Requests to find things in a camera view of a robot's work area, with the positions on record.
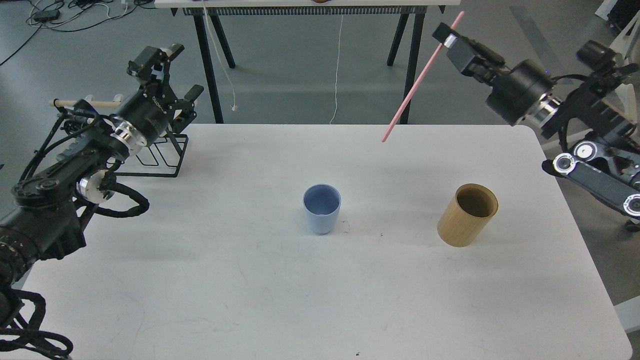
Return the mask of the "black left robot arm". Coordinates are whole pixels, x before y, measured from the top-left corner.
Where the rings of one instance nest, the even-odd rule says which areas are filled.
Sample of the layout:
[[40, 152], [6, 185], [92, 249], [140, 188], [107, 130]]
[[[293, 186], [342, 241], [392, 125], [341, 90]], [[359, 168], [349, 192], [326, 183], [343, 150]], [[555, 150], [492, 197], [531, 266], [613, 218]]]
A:
[[84, 230], [94, 215], [132, 218], [150, 202], [117, 180], [119, 167], [158, 139], [168, 139], [183, 157], [183, 130], [195, 120], [194, 85], [183, 98], [170, 86], [170, 66], [184, 50], [146, 47], [126, 72], [139, 83], [124, 100], [84, 99], [51, 105], [59, 112], [49, 135], [25, 167], [12, 195], [14, 209], [1, 219], [1, 351], [24, 349], [51, 360], [68, 360], [73, 342], [41, 330], [46, 301], [37, 292], [16, 289], [35, 262], [61, 260], [86, 246]]

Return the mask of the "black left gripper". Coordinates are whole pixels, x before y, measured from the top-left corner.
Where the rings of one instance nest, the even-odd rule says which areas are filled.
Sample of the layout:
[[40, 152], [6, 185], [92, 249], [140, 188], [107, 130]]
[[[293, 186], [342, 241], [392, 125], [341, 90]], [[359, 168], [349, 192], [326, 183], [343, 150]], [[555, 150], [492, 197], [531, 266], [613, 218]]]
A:
[[167, 105], [170, 87], [170, 66], [185, 46], [173, 43], [168, 48], [147, 46], [126, 67], [126, 73], [137, 80], [139, 89], [128, 96], [112, 116], [135, 129], [135, 144], [148, 146], [169, 127], [172, 133], [182, 133], [197, 117], [195, 103], [204, 87], [195, 84], [182, 99]]

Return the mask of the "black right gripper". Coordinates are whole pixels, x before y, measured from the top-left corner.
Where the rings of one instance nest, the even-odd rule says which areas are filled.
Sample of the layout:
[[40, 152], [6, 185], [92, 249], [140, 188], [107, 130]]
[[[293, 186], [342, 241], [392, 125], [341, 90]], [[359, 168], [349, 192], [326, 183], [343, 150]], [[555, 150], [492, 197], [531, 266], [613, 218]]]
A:
[[461, 75], [491, 85], [486, 104], [508, 125], [516, 125], [555, 86], [548, 73], [531, 59], [503, 73], [506, 61], [501, 55], [474, 39], [457, 35], [447, 23], [439, 23], [432, 37], [446, 47], [446, 57]]

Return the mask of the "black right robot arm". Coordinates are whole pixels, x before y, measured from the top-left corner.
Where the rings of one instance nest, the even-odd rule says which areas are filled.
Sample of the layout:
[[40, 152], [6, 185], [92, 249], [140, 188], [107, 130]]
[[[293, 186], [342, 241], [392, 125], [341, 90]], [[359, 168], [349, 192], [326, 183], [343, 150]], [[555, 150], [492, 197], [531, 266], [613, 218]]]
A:
[[529, 59], [508, 68], [505, 59], [446, 23], [432, 36], [463, 75], [491, 88], [486, 104], [511, 126], [530, 121], [542, 137], [558, 137], [561, 153], [542, 169], [585, 189], [599, 202], [627, 217], [625, 228], [639, 230], [639, 144], [637, 125], [612, 108], [605, 96], [639, 70], [619, 66], [612, 48], [590, 40], [576, 53], [589, 75], [570, 74], [580, 86], [561, 100], [553, 96], [559, 78]]

